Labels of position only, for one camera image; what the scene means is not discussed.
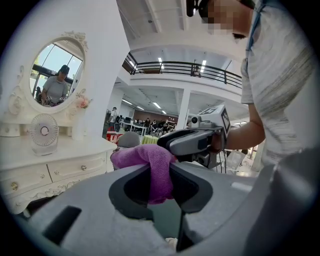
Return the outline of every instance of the black metal railing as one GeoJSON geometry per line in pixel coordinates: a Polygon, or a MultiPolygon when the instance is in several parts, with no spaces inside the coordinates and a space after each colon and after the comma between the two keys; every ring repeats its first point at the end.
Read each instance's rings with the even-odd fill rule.
{"type": "Polygon", "coordinates": [[[143,62],[137,63],[129,53],[122,65],[131,75],[135,74],[178,74],[191,77],[211,79],[242,88],[242,77],[235,73],[202,64],[180,61],[143,62]]]}

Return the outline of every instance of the white wall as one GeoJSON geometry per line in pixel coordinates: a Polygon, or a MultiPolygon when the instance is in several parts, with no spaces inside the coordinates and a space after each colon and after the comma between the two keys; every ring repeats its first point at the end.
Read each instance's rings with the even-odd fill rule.
{"type": "Polygon", "coordinates": [[[20,66],[24,66],[23,75],[29,77],[39,51],[70,31],[85,33],[88,50],[84,82],[87,96],[93,99],[85,114],[86,130],[87,134],[101,136],[112,88],[130,50],[116,0],[39,2],[19,25],[2,55],[0,118],[17,85],[20,66]]]}
{"type": "Polygon", "coordinates": [[[122,104],[122,98],[124,96],[124,92],[118,88],[113,88],[110,96],[110,100],[107,105],[107,110],[112,111],[114,107],[116,107],[117,110],[120,109],[122,104]]]}
{"type": "Polygon", "coordinates": [[[120,113],[120,116],[122,116],[123,118],[126,118],[126,117],[133,118],[135,114],[135,109],[122,102],[119,113],[120,113]]]}
{"type": "Polygon", "coordinates": [[[228,66],[228,68],[226,69],[226,71],[229,71],[229,72],[232,72],[232,73],[235,73],[239,76],[242,77],[242,74],[241,74],[241,62],[239,61],[236,61],[236,60],[232,60],[230,65],[228,66]]]}
{"type": "Polygon", "coordinates": [[[217,80],[179,75],[179,74],[135,74],[129,86],[157,86],[190,89],[192,91],[215,95],[220,100],[241,102],[242,89],[217,80]]]}

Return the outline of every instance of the drawer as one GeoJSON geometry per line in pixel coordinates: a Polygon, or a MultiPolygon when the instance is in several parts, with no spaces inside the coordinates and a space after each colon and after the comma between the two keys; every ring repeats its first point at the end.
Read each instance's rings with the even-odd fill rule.
{"type": "Polygon", "coordinates": [[[0,171],[1,194],[7,198],[15,197],[51,183],[47,165],[45,164],[0,171]]]}
{"type": "Polygon", "coordinates": [[[106,164],[106,153],[67,159],[48,163],[48,170],[53,182],[62,181],[78,175],[89,174],[101,169],[106,164]]]}

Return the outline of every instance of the oval mirror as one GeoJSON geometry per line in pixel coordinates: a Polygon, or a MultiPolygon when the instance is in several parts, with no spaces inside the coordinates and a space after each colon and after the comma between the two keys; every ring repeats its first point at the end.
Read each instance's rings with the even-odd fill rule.
{"type": "Polygon", "coordinates": [[[30,73],[30,92],[44,107],[63,104],[75,91],[81,78],[84,56],[69,40],[47,45],[35,58],[30,73]]]}

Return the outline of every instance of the white fan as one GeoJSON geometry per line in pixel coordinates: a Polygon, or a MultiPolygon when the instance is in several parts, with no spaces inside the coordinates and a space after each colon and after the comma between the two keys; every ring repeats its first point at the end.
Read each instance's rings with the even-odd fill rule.
{"type": "Polygon", "coordinates": [[[56,151],[59,127],[49,114],[39,114],[31,122],[29,129],[32,150],[40,156],[56,151]]]}

